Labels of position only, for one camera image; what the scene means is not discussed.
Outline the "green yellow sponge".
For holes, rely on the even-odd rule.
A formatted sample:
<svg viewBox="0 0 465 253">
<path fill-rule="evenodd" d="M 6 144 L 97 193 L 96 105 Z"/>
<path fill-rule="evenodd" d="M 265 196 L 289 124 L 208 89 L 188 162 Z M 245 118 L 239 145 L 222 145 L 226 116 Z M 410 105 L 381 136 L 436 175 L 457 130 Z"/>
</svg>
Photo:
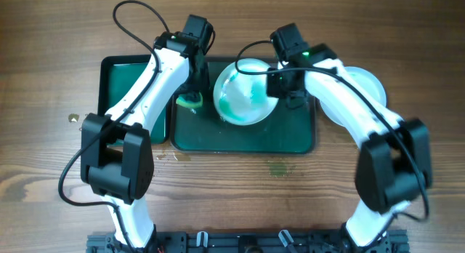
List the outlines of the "green yellow sponge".
<svg viewBox="0 0 465 253">
<path fill-rule="evenodd" d="M 203 105 L 203 95 L 200 92 L 180 94 L 175 103 L 183 108 L 196 109 Z"/>
</svg>

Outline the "white plate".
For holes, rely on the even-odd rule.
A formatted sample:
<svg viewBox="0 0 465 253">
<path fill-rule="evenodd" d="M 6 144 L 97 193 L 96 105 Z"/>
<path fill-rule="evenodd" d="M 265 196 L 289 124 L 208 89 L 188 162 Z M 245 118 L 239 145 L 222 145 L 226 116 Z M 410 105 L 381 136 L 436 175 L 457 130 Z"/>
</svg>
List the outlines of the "white plate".
<svg viewBox="0 0 465 253">
<path fill-rule="evenodd" d="M 348 74 L 362 87 L 364 90 L 375 100 L 377 100 L 384 107 L 387 107 L 387 94 L 382 83 L 369 71 L 355 67 L 345 67 Z M 337 115 L 324 103 L 320 102 L 324 114 L 332 120 L 333 123 L 343 126 L 338 119 Z"/>
<path fill-rule="evenodd" d="M 227 122 L 248 126 L 267 118 L 278 104 L 278 98 L 267 95 L 267 71 L 271 65 L 246 58 L 229 64 L 218 76 L 213 89 L 217 113 Z"/>
</svg>

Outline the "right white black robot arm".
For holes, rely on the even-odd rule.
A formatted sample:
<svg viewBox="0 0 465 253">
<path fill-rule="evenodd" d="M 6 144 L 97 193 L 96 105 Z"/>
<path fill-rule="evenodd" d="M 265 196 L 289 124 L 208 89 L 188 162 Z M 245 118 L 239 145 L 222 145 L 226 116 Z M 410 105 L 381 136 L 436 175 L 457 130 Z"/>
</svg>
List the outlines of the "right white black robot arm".
<svg viewBox="0 0 465 253">
<path fill-rule="evenodd" d="M 344 223 L 344 240 L 353 252 L 366 252 L 385 241 L 392 221 L 422 198 L 429 218 L 427 189 L 432 186 L 429 132 L 419 119 L 402 119 L 370 96 L 325 44 L 311 47 L 295 24 L 270 34 L 278 67 L 268 70 L 267 93 L 287 97 L 307 93 L 338 117 L 360 154 L 355 187 L 360 202 Z"/>
</svg>

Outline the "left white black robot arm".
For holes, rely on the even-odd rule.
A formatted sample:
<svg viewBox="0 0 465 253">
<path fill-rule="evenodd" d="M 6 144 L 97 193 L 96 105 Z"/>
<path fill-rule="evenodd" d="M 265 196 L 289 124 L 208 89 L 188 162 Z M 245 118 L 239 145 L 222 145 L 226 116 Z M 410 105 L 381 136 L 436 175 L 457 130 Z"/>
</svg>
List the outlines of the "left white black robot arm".
<svg viewBox="0 0 465 253">
<path fill-rule="evenodd" d="M 150 47 L 150 59 L 129 91 L 102 116 L 83 122 L 81 179 L 111 210 L 116 248 L 122 252 L 156 251 L 156 226 L 145 193 L 153 178 L 150 134 L 174 95 L 200 91 L 208 83 L 206 53 L 214 31 L 164 32 Z"/>
</svg>

